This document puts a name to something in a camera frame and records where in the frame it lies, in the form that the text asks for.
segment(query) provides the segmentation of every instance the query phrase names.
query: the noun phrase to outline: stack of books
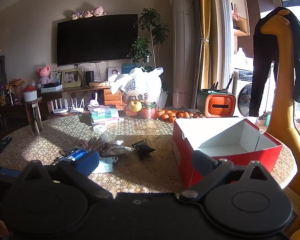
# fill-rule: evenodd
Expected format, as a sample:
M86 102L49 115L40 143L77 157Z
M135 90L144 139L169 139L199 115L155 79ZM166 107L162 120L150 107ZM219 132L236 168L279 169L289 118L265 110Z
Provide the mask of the stack of books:
M90 110L91 124L92 126L96 124L110 124L118 122L119 120L119 112L118 109L109 105L110 108L103 108L101 112L95 112L93 109Z

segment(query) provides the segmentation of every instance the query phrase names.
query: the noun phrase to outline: white bottle cap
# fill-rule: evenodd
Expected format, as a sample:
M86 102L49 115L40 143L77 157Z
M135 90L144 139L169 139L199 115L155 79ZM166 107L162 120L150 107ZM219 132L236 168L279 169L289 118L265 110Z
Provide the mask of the white bottle cap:
M31 102L33 100L36 100L37 97L37 90L32 90L32 91L28 91L28 92L24 92L23 93L23 97L25 99L25 102Z

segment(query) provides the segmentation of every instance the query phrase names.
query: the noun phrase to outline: wooden drawer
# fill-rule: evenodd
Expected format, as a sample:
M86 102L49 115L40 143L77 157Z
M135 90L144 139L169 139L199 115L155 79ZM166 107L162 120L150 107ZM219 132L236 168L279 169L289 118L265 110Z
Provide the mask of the wooden drawer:
M46 117L52 112L51 107L46 102L39 102L39 110L41 117ZM24 103L14 106L2 106L0 107L1 117L19 117L27 118L26 106Z
M121 100L105 101L105 105L115 105L115 107L120 109L120 110L123 110L123 108L124 108Z
M105 101L121 100L121 93L119 92L119 90L113 95L110 89L104 89L103 95Z

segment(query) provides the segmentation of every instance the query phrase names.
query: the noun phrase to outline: screw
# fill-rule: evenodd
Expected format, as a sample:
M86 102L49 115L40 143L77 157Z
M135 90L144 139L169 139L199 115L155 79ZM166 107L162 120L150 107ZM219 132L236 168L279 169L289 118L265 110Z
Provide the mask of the screw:
M195 190L190 189L185 190L181 194L186 198L196 198L198 196L198 193Z
M142 201L139 200L139 199L134 199L134 200L132 201L132 203L133 203L133 204L136 204L136 205L141 205Z

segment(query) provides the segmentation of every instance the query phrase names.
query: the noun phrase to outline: curtain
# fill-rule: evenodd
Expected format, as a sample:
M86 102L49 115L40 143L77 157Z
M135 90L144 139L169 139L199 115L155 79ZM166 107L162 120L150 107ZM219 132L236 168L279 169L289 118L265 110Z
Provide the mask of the curtain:
M209 48L209 38L210 38L210 0L200 0L200 10L201 10L201 30L203 37L202 44L202 77L200 89L209 88L209 62L210 62L210 48Z
M197 54L192 108L196 108L198 91L209 86L210 66L210 0L194 0L197 25Z
M199 91L199 81L201 78L201 54L202 54L202 30L201 30L201 14L200 14L200 2L194 0L195 21L197 29L197 49L196 49L196 61L195 61L195 73L194 73L194 87L192 93L191 108L196 109L197 95Z

